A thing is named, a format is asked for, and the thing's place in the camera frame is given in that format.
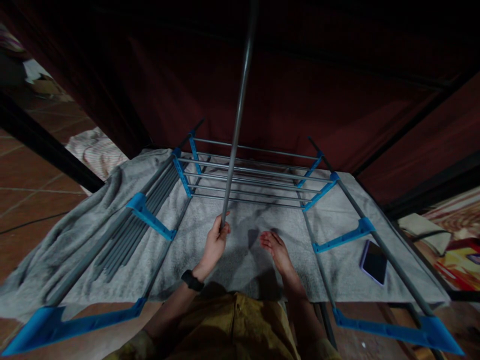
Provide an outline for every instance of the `hand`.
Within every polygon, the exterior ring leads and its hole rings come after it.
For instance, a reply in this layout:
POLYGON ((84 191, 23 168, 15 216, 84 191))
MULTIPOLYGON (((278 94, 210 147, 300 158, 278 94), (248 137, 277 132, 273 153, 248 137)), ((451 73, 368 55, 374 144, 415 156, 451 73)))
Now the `hand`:
POLYGON ((225 226, 220 230, 222 222, 222 216, 218 215, 215 218, 215 222, 211 230, 206 236, 205 250, 203 256, 198 264, 199 267, 206 269, 210 273, 225 250, 225 244, 227 243, 227 234, 230 234, 230 224, 225 222, 225 226))
POLYGON ((262 232, 260 234, 260 246, 270 253, 273 262, 282 277, 292 271, 295 272, 287 247, 276 232, 262 232))

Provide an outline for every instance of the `phone screen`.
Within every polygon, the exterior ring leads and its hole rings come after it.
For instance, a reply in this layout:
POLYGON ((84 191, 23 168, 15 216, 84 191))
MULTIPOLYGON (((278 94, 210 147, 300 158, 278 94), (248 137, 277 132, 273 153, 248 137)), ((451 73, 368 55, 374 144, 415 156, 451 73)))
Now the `phone screen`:
POLYGON ((385 274, 387 273, 387 257, 377 245, 367 241, 366 254, 361 265, 363 271, 370 275, 377 283, 385 283, 385 274))

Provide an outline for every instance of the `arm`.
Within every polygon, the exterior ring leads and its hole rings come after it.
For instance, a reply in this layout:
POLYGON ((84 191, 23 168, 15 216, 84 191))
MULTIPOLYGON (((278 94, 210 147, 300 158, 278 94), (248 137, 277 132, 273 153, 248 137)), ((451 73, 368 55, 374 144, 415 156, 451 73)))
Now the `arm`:
MULTIPOLYGON (((208 232, 203 256, 192 270, 192 274, 201 283, 210 275, 218 260, 225 250, 227 234, 230 233, 230 225, 220 230, 222 218, 217 216, 213 227, 208 232)), ((178 321, 187 311, 197 292, 189 289, 187 284, 182 282, 180 287, 168 298, 160 309, 143 327, 143 330, 150 336, 154 342, 158 342, 165 334, 170 333, 177 326, 178 321)))
POLYGON ((315 341, 326 338, 325 329, 317 319, 313 305, 309 302, 299 275, 290 261, 284 241, 272 231, 260 235, 260 245, 273 257, 281 275, 285 296, 288 300, 289 317, 295 326, 299 350, 315 341))

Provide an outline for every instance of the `smartphone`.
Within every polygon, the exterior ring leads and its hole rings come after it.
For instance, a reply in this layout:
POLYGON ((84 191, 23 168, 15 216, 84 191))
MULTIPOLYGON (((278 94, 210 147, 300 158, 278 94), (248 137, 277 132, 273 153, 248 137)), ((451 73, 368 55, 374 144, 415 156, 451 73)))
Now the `smartphone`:
POLYGON ((383 286, 387 276, 387 263, 387 257, 382 252, 382 249, 370 240, 367 240, 361 256, 361 270, 377 284, 383 286))

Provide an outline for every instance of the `gray towel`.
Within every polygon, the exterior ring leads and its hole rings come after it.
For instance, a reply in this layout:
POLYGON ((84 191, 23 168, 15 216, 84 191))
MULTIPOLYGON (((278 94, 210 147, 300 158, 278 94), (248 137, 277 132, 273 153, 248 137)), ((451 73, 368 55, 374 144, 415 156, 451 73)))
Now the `gray towel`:
MULTIPOLYGON (((26 321, 36 309, 43 306, 62 279, 99 240, 125 204, 170 153, 171 150, 155 150, 120 165, 102 189, 62 218, 0 288, 0 317, 26 321)), ((220 158, 216 161, 227 162, 220 158)), ((195 172, 193 164, 188 166, 187 171, 195 172)), ((226 174, 223 170, 213 168, 209 168, 208 173, 226 174)), ((313 174, 319 178, 328 178, 328 175, 329 172, 324 170, 316 170, 313 174)), ((339 175, 425 300, 447 301, 448 295, 441 285, 389 226, 373 200, 350 174, 339 175)), ((290 185, 291 182, 285 180, 285 184, 290 185)), ((202 179, 200 185, 224 187, 225 183, 202 179)), ((321 182, 307 181, 305 187, 320 189, 323 185, 321 182)), ((260 190, 238 184, 234 184, 232 189, 260 190)), ((264 194, 297 196, 295 192, 268 188, 261 190, 264 194)), ((220 197, 224 195, 220 191, 200 189, 197 193, 220 197)), ((230 196, 271 202, 265 197, 234 193, 230 196)), ((178 181, 157 217, 168 228, 172 228, 186 199, 185 190, 178 181)), ((286 200, 279 203, 298 205, 286 200)), ((150 294, 151 300, 167 299, 179 285, 181 274, 200 260, 207 232, 215 216, 222 211, 222 206, 222 201, 214 199, 194 198, 191 201, 156 278, 150 294)), ((312 302, 328 300, 301 210, 236 202, 231 202, 229 207, 231 214, 227 221, 231 224, 231 234, 225 253, 207 282, 218 283, 227 291, 240 291, 257 299, 280 299, 281 277, 275 270, 270 255, 260 248, 258 241, 260 232, 276 229, 285 241, 309 299, 312 302)), ((308 218, 319 244, 355 229, 359 219, 338 185, 308 211, 308 218)), ((366 239, 371 238, 365 236, 320 255, 335 299, 339 302, 411 302, 413 298, 391 265, 387 268, 384 287, 360 270, 359 263, 366 239)), ((94 303, 135 302, 147 286, 158 256, 166 244, 166 240, 150 228, 129 263, 118 270, 110 283, 105 283, 104 274, 93 280, 92 264, 65 297, 63 304, 76 305, 75 308, 78 309, 79 306, 94 303)))

